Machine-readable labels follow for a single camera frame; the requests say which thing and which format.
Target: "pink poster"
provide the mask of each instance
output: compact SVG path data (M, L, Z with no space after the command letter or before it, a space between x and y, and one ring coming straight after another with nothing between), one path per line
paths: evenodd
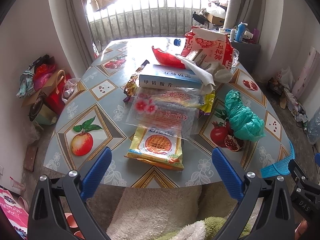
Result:
M0 206L8 220L22 237L28 239L28 213L13 199L8 190L0 188Z

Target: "pastry package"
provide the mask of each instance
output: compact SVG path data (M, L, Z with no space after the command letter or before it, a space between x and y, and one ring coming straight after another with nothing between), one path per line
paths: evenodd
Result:
M175 90L138 88L132 97L127 124L145 128L156 127L161 132L173 132L188 139L197 125L199 106L203 97Z
M156 128L139 126L125 157L169 170L182 171L184 168L180 136Z

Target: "yellow snack bag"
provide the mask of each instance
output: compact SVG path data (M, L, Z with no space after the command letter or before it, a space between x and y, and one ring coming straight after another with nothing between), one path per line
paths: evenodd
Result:
M182 171L181 138L170 132L159 132L155 128L138 127L130 149L125 157L152 165Z

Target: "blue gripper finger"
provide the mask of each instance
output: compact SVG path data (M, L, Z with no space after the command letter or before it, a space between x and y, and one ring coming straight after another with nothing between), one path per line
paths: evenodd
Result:
M106 147L82 180L80 196L84 202L88 198L93 197L94 192L97 190L99 183L111 163L111 160L111 150L109 147Z
M244 184L221 149L213 149L212 163L227 188L229 195L238 202L241 202L244 197Z

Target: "pink cup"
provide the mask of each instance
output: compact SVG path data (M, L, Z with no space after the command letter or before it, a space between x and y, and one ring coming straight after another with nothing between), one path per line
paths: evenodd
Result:
M79 237L79 238L84 239L84 236L82 235L81 231L76 231L76 232L74 233L74 235L77 236L77 237Z
M72 213L65 213L64 215L66 216L68 225L71 228L77 228L78 227L78 225L77 225L77 223L75 221L75 218L73 217Z

